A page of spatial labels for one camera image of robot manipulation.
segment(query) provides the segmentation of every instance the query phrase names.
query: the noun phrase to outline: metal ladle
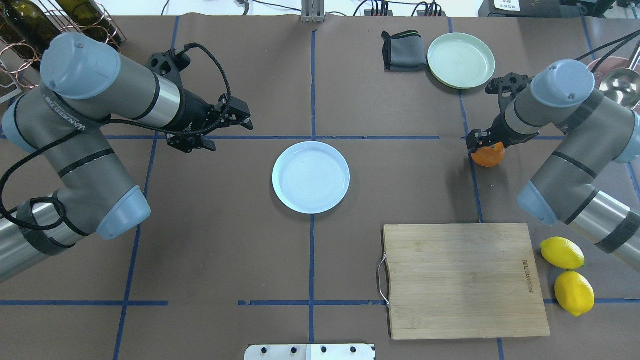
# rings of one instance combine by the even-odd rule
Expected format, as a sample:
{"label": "metal ladle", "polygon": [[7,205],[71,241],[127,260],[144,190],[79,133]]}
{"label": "metal ladle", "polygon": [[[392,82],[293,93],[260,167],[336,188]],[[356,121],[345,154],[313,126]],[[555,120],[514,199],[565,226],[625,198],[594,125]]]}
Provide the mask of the metal ladle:
{"label": "metal ladle", "polygon": [[611,70],[602,79],[599,90],[616,103],[633,110],[640,102],[640,74],[634,69],[640,60],[640,42],[628,67]]}

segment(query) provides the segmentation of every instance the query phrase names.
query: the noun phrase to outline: table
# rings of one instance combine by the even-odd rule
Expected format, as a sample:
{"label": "table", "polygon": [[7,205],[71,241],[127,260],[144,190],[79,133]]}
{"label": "table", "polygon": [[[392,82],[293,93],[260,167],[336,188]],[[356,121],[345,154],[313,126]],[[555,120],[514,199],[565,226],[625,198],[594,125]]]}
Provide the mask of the table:
{"label": "table", "polygon": [[[546,227],[515,197],[561,141],[554,128],[509,148],[496,168],[469,162],[462,138],[490,126],[495,96],[459,92],[429,73],[383,71],[383,30],[416,29],[425,44],[450,31],[485,41],[496,76],[534,75],[637,27],[632,20],[409,19],[329,16],[119,17],[124,53],[200,42],[220,60],[255,130],[213,133],[218,151],[183,154],[133,127],[104,129],[144,188],[152,216],[112,241],[96,235],[0,285],[3,359],[242,359],[250,344],[373,343],[378,359],[630,359],[640,351],[640,275],[563,224]],[[631,46],[623,54],[631,52]],[[223,92],[197,50],[189,90]],[[349,163],[351,187],[334,209],[302,215],[271,187],[271,170],[294,143],[316,140]],[[24,156],[2,137],[0,168]],[[637,163],[611,164],[595,184],[640,205]],[[9,206],[61,183],[43,158],[12,178]],[[574,318],[554,303],[562,270],[536,262],[551,337],[392,341],[376,287],[384,224],[527,222],[540,242],[578,243],[594,309]]]}

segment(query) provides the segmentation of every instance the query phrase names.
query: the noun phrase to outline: lemon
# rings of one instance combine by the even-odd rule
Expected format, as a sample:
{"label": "lemon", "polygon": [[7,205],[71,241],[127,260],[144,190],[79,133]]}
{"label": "lemon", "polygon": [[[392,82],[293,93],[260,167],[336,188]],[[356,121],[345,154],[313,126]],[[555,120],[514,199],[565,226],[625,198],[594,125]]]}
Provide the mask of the lemon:
{"label": "lemon", "polygon": [[565,271],[556,279],[556,299],[563,309],[573,316],[588,313],[595,302],[593,288],[584,276],[575,271]]}
{"label": "lemon", "polygon": [[584,266],[584,254],[578,245],[570,240],[555,236],[540,243],[542,257],[551,265],[565,270],[573,270]]}

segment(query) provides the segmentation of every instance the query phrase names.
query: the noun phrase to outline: wooden cutting board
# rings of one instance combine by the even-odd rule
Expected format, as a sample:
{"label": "wooden cutting board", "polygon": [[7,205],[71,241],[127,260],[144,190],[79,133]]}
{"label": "wooden cutting board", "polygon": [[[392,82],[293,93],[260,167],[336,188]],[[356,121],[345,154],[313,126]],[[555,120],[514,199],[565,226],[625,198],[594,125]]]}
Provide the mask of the wooden cutting board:
{"label": "wooden cutting board", "polygon": [[385,225],[394,340],[550,336],[527,224]]}

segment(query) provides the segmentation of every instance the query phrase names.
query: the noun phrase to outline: orange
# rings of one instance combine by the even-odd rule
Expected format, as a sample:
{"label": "orange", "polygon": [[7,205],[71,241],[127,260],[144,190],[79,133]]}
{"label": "orange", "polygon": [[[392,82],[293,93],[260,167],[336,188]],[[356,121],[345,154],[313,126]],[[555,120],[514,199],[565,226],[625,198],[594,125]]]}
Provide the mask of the orange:
{"label": "orange", "polygon": [[502,142],[491,146],[481,147],[471,153],[471,158],[482,167],[494,167],[504,159],[504,145]]}

